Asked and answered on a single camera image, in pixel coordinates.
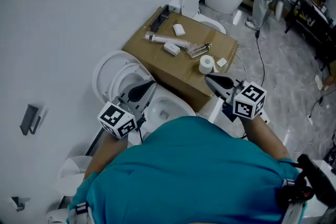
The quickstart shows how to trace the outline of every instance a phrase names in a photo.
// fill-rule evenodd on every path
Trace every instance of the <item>cardboard box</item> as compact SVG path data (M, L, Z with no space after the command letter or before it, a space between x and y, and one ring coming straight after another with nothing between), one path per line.
M125 44L123 50L135 56L152 74L159 84L185 100L196 112L198 112L213 96L212 91L205 84L204 75L198 70L201 56L194 59L184 51L177 56L172 56L164 50L163 44L145 40L147 31L150 31L150 23L158 16L162 8L159 8L145 22L145 24ZM219 72L226 72L235 56L238 44L233 38L224 35L195 20L172 13L157 31L158 35L176 37L173 25L181 24L186 32L179 39L202 45L206 42L212 44L212 49L207 53L215 61L225 58L228 63L220 68Z

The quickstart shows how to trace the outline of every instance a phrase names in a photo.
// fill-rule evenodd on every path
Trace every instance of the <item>teal shirt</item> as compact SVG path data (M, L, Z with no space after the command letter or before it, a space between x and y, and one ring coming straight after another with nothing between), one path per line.
M101 223L277 223L296 168L199 117L169 121L78 188Z

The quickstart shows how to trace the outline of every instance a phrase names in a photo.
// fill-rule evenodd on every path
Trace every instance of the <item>marble tile floor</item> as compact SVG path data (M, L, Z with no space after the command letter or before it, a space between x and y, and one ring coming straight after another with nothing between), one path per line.
M237 54L247 68L248 81L261 84L263 66L258 53L255 31L245 26L251 12L242 9L238 25L233 25L234 15L216 12L200 4L203 15L220 22L227 35L238 40ZM270 127L287 147L292 159L301 153L313 159L322 159L331 145L331 138L336 128L336 92L324 98L323 106L318 104L312 113L313 125L307 115L314 102L320 98L316 87L315 74L326 76L326 70L320 72L319 64L314 59L313 48L300 33L291 29L285 34L285 21L275 20L271 14L261 29L258 39L265 64L265 82L267 90L264 109L271 120ZM235 57L228 72L238 79L245 78L243 65ZM232 136L242 136L244 129L239 120L232 123L220 113L215 124Z

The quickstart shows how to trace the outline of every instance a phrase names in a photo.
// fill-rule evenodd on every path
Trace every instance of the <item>sleeve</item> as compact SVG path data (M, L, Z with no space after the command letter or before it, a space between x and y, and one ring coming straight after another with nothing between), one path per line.
M299 175L299 170L290 164L292 162L293 161L288 158L278 160L278 163L284 172L284 178L295 180Z
M76 194L72 198L72 203L68 206L68 211L70 212L75 208L76 205L81 204L86 201L86 196L89 192L89 188L95 178L98 176L97 172L93 172L87 179L85 179L82 184L77 188Z

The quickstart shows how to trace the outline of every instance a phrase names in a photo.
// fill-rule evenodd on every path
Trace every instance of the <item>shoe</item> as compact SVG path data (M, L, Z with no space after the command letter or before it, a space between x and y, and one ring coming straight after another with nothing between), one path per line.
M315 75L315 82L316 82L317 88L319 89L319 91L321 91L323 88L323 83L319 75Z
M253 30L259 30L252 22L245 22L245 25Z

